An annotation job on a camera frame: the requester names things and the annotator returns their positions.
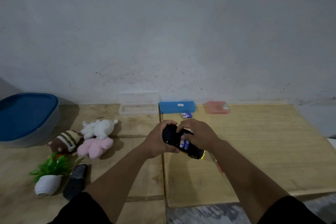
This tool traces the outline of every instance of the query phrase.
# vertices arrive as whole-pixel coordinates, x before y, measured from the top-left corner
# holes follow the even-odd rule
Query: white wall
[[[0,77],[23,91],[78,104],[157,90],[165,101],[336,107],[336,0],[0,4]]]

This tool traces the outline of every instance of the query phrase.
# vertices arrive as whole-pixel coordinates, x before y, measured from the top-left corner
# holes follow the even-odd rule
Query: blue lid
[[[195,112],[194,101],[160,102],[161,113]]]
[[[0,141],[13,141],[40,128],[58,106],[52,94],[20,93],[0,101]]]

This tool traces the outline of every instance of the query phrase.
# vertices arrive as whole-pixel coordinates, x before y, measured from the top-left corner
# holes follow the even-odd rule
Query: forearm
[[[216,140],[211,153],[230,181],[252,224],[257,223],[272,204],[288,195],[228,142]]]
[[[112,223],[116,223],[133,182],[147,159],[140,145],[84,190],[103,208]]]

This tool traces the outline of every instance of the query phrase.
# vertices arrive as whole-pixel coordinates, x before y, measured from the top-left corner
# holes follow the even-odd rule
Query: gray floor
[[[336,193],[304,202],[305,205],[327,224],[336,221]],[[166,207],[167,224],[249,224],[239,204],[220,204],[189,208]]]

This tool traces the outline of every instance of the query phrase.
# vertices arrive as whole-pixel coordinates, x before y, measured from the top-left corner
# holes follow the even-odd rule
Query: wooden table
[[[139,145],[159,122],[158,115],[119,116],[119,105],[60,106],[62,119],[53,131],[57,136],[68,129],[82,129],[82,121],[118,119],[112,133],[114,144],[99,159],[70,159],[76,165],[89,165],[88,183],[97,179],[130,150]],[[35,183],[28,173],[37,168],[51,154],[46,145],[30,148],[0,148],[0,222],[1,223],[47,223],[67,204],[62,188],[55,195],[38,199],[34,193]],[[149,159],[141,168],[118,223],[165,223],[165,203],[161,156]]]
[[[208,114],[197,106],[193,117],[206,122],[291,195],[336,191],[336,151],[292,105],[229,105],[231,114]],[[163,119],[182,120],[181,114]],[[228,179],[206,152],[195,160],[164,154],[169,207],[238,202]]]

